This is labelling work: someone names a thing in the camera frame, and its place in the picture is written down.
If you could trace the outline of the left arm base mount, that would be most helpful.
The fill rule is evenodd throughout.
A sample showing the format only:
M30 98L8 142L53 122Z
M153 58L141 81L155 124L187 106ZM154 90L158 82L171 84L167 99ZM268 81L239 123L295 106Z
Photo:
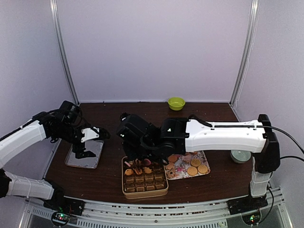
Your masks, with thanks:
M76 220L77 216L83 214L85 202L83 200L63 198L62 202L54 200L43 199L43 206L52 209L54 212L51 215L51 222L57 226L62 227L69 222Z

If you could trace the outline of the orange sandwich cookie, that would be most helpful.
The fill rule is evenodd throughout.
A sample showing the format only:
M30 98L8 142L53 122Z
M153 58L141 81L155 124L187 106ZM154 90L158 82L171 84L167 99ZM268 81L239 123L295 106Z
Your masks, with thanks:
M133 169L136 175L141 175L143 173L141 168L134 168Z

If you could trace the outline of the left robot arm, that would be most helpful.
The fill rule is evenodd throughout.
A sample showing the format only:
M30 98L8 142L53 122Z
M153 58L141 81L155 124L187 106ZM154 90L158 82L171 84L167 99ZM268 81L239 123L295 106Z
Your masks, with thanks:
M68 207L68 200L56 192L56 187L46 180L35 180L14 175L4 170L4 166L15 156L30 146L45 139L65 140L72 144L76 157L91 154L85 143L100 137L97 127L86 122L81 109L64 101L55 110L40 112L19 128L0 139L0 196L22 196L49 200L58 211Z

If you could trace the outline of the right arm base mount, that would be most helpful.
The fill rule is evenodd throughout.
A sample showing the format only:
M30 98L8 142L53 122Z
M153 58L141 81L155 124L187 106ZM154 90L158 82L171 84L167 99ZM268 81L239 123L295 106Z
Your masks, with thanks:
M267 205L267 200L262 198L243 197L227 201L230 215L240 214L242 221L249 226L258 225L262 221L260 210Z

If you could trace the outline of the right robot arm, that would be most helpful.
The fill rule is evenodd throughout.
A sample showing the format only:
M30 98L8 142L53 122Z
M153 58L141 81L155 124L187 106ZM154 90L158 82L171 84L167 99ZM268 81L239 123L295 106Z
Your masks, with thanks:
M169 164L171 155L196 151L248 151L253 171L246 209L254 209L266 194L271 173L280 166L280 146L266 114L249 122L207 122L196 115L167 118L160 127L136 114L124 113L116 130L131 161L148 159Z

